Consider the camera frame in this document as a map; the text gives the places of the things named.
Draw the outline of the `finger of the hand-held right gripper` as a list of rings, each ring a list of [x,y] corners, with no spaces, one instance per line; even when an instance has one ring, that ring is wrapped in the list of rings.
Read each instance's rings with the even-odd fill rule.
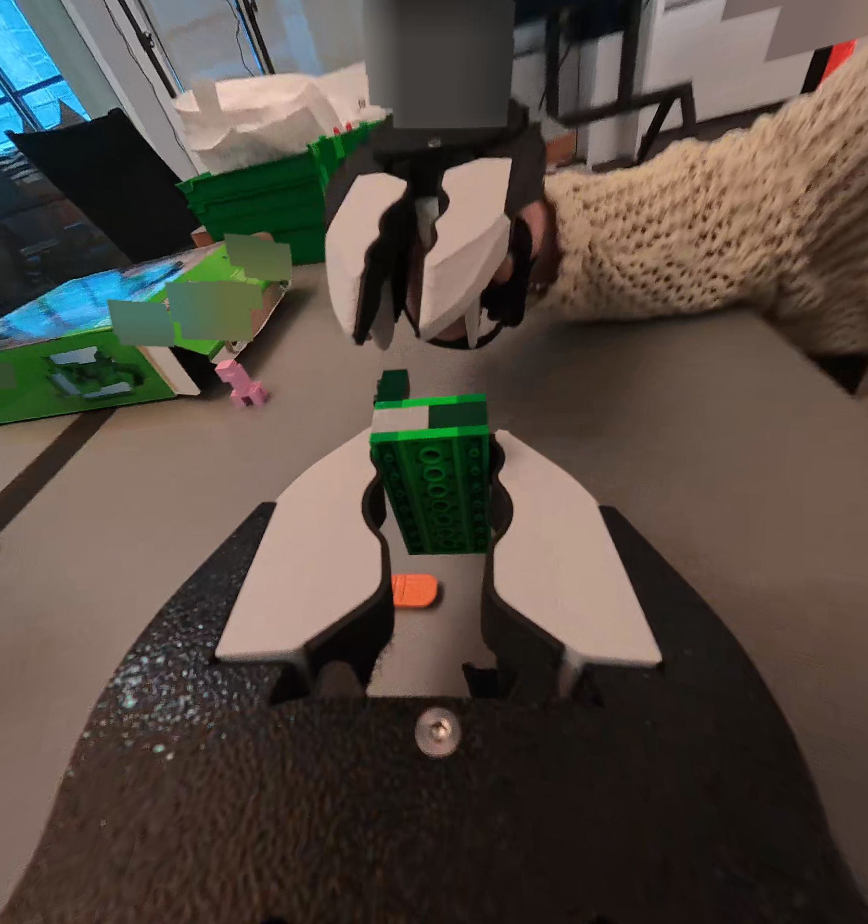
[[[458,321],[467,342],[478,341],[481,296],[509,248],[511,163],[510,157],[477,158],[443,174],[446,205],[424,260],[417,322],[428,343],[443,339]]]
[[[325,236],[332,310],[344,334],[386,351],[405,314],[417,214],[409,184],[385,173],[356,178]]]

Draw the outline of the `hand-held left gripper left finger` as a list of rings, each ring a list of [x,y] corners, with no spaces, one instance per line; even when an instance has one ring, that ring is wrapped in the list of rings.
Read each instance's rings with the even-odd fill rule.
[[[370,433],[314,463],[277,498],[215,649],[223,664],[318,671],[319,645],[376,603],[393,615],[387,543],[370,510]]]

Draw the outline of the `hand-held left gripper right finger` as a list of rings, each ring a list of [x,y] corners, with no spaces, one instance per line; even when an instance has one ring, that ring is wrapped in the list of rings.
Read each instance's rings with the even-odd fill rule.
[[[594,496],[508,431],[491,449],[482,636],[511,687],[575,687],[595,665],[658,667],[659,644]]]

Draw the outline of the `green lego build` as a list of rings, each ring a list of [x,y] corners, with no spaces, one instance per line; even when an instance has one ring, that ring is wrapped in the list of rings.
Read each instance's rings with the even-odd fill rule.
[[[484,394],[375,403],[370,454],[409,554],[485,553],[489,448]]]

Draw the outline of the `person's right forearm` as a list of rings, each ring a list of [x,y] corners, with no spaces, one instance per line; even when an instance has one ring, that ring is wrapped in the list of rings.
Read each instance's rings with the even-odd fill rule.
[[[811,357],[868,359],[868,44],[750,128],[545,190],[561,259],[530,306],[577,321],[743,306]]]

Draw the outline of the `pink lego pig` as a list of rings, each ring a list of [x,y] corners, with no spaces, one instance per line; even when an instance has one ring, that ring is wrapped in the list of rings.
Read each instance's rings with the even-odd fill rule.
[[[262,407],[268,400],[268,392],[262,383],[250,377],[243,365],[229,359],[219,362],[214,370],[220,380],[231,388],[232,404],[243,410],[250,407]]]

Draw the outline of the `person's right hand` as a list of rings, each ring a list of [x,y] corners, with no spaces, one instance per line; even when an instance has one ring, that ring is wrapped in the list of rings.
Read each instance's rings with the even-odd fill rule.
[[[526,225],[531,240],[529,293],[544,295],[555,283],[562,261],[555,208],[543,197],[526,205],[518,219]]]

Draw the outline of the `green plastic bin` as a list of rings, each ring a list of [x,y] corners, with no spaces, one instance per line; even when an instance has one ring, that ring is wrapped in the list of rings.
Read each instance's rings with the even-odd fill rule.
[[[219,175],[201,174],[178,183],[177,189],[213,240],[267,232],[289,245],[294,266],[321,263],[327,186],[379,123],[321,136],[303,154]]]

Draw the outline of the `orange brick separator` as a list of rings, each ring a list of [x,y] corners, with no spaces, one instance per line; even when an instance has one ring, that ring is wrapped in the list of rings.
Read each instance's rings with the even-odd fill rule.
[[[394,574],[392,592],[396,610],[427,610],[440,597],[440,581],[430,574]]]

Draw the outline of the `white paper bags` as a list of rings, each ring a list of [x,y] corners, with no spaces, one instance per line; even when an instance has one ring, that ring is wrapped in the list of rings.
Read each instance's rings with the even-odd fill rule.
[[[214,175],[304,154],[336,131],[384,119],[364,62],[325,74],[200,78],[173,100],[186,150]]]

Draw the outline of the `black metal stand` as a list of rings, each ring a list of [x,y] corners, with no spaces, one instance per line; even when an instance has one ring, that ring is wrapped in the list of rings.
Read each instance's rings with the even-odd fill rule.
[[[641,165],[648,159],[650,151],[674,105],[679,105],[681,110],[681,137],[693,137],[697,131],[696,105],[692,82],[687,81],[650,91],[640,92],[636,89],[643,5],[643,2],[640,1],[629,1],[625,6],[625,25],[622,30],[623,39],[618,66],[618,84],[614,100],[600,106],[582,108],[566,113],[561,112],[559,102],[559,78],[562,70],[560,40],[562,38],[563,16],[575,8],[575,2],[550,2],[544,16],[543,101],[549,118],[565,128],[580,128],[613,117],[639,113],[644,109],[655,106],[656,111],[648,125],[648,129],[638,142],[636,153],[632,159],[633,166]]]

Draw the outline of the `black panel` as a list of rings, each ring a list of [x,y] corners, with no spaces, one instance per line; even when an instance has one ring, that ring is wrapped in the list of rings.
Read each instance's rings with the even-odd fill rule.
[[[120,108],[68,127],[6,135],[132,262],[194,246],[197,216],[180,179]]]

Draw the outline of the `green cardboard box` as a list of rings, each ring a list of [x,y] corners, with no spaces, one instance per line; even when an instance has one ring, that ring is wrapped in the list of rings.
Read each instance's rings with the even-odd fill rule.
[[[0,319],[0,425],[198,397],[292,281],[289,245],[230,235],[62,283]]]

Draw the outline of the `orange object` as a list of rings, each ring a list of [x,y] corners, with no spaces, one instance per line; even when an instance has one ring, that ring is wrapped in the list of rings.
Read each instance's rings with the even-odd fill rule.
[[[821,83],[845,63],[855,52],[857,40],[836,43],[813,52],[804,77],[801,94],[814,92]]]

